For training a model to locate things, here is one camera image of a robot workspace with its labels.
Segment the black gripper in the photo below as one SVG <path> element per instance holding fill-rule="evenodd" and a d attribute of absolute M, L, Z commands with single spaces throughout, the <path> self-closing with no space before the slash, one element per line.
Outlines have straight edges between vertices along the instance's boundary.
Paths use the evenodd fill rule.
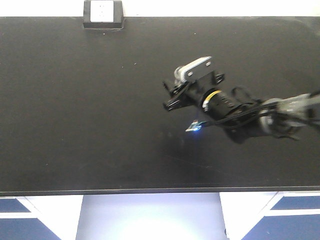
<path fill-rule="evenodd" d="M 168 102 L 163 102 L 163 108 L 168 112 L 189 106 L 200 108 L 205 97 L 217 90 L 218 84 L 224 80 L 224 73 L 213 71 L 191 83 L 178 98 L 171 98 Z M 162 84 L 170 97 L 178 95 L 186 85 L 185 83 L 176 85 L 174 81 L 166 80 Z"/>

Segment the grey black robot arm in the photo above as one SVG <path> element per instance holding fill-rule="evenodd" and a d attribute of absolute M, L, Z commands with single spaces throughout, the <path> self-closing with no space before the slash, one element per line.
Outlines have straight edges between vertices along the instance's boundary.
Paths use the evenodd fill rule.
<path fill-rule="evenodd" d="M 195 106 L 209 117 L 195 119 L 186 132 L 217 126 L 235 143 L 249 138 L 272 136 L 277 139 L 297 140 L 296 133 L 304 126 L 320 129 L 320 92 L 282 98 L 254 98 L 242 86 L 236 86 L 228 95 L 218 89 L 225 79 L 223 73 L 202 74 L 196 80 L 176 80 L 163 83 L 170 99 L 163 103 L 167 111 Z"/>

